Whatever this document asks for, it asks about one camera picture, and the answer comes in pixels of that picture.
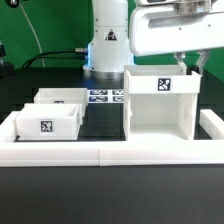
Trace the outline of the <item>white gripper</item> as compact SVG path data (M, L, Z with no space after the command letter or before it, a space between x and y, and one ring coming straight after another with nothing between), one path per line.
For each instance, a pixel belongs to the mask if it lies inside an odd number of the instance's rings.
M134 0L129 42L135 56L176 53L182 73L187 51L198 51L199 74L209 50L224 47L224 0Z

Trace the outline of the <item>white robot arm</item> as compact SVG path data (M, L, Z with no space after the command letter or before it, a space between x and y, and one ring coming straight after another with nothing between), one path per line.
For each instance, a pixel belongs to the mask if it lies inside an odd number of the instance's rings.
M203 67L209 51L224 47L224 0L92 0L94 36L85 50L86 74L116 79L136 56L198 51Z

